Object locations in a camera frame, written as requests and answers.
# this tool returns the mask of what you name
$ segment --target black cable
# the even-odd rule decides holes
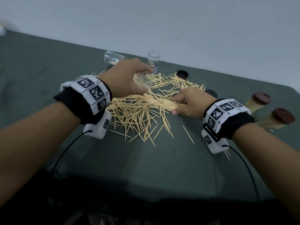
[[[75,138],[75,140],[72,141],[72,143],[69,144],[69,146],[64,150],[64,152],[60,155],[60,157],[58,158],[58,160],[56,161],[53,169],[52,169],[52,172],[51,172],[51,175],[53,176],[54,172],[55,172],[55,168],[57,167],[57,164],[58,162],[60,161],[60,159],[62,158],[62,156],[66,153],[66,151],[72,146],[72,144],[75,143],[75,141],[77,141],[81,136],[83,136],[85,133],[91,133],[92,130],[88,130],[88,131],[85,131],[83,133],[81,133],[78,137]]]
[[[253,183],[253,186],[254,186],[254,190],[255,190],[255,193],[256,193],[257,203],[260,206],[260,212],[261,212],[261,215],[262,215],[262,219],[265,222],[265,219],[264,219],[264,216],[263,216],[263,210],[262,210],[262,207],[261,207],[261,204],[260,204],[260,195],[258,193],[258,189],[257,189],[257,186],[255,184],[255,181],[254,181],[254,178],[253,178],[253,175],[252,175],[252,172],[251,172],[249,166],[247,165],[247,163],[245,162],[245,160],[242,158],[242,156],[235,149],[233,149],[232,147],[230,147],[228,145],[222,145],[222,147],[229,147],[230,149],[232,149],[241,158],[241,160],[244,162],[245,166],[247,167],[247,170],[248,170],[248,172],[250,174],[250,177],[251,177],[251,180],[252,180],[252,183]]]

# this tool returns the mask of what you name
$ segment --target wall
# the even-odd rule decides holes
[[[291,86],[300,0],[1,0],[11,30]]]

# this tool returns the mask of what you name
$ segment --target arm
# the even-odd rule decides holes
[[[300,153],[254,123],[240,127],[232,140],[272,193],[300,221]]]
[[[151,67],[138,59],[120,61],[99,78],[113,97],[144,94],[147,89],[133,81],[136,72]],[[54,104],[0,130],[0,207],[36,172],[80,124],[63,103]]]
[[[172,114],[203,118],[206,108],[216,99],[200,89],[189,88],[170,100],[187,102]],[[254,123],[240,127],[232,140],[272,193],[300,221],[300,153]]]

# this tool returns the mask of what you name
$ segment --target green table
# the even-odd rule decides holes
[[[15,32],[0,37],[0,127],[53,103],[53,96],[59,92],[61,83],[79,75],[105,70],[108,64],[103,61],[104,52]],[[159,62],[158,71],[165,75],[180,69],[189,72],[191,82],[204,83],[207,89],[215,90],[219,98],[234,98],[244,103],[255,91],[262,90],[271,95],[274,102],[255,114],[257,120],[267,116],[275,107],[290,110],[300,120],[300,96],[290,87]],[[165,198],[256,201],[243,162],[231,150],[230,161],[224,153],[211,154],[200,134],[200,120],[171,114],[167,118],[175,140],[162,130],[155,139],[156,147],[150,140],[144,143],[139,138],[125,142],[123,136],[109,131],[103,140],[82,137],[62,158],[57,167],[59,176],[62,179],[77,176],[95,182],[107,181],[121,185],[122,191],[130,196],[152,202]],[[182,125],[190,132],[195,145]],[[299,129],[299,121],[296,121],[273,134],[299,151]],[[62,150],[82,131],[83,126],[79,126],[62,144],[49,160],[49,170]],[[261,199],[273,198],[257,172],[252,166],[250,169]]]

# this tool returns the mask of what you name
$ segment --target red lid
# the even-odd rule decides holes
[[[255,102],[261,104],[261,105],[268,105],[269,103],[272,102],[271,98],[269,95],[267,95],[264,92],[257,91],[252,95],[252,98],[254,99]]]
[[[293,123],[296,119],[294,115],[284,108],[275,108],[272,111],[273,117],[282,124]]]

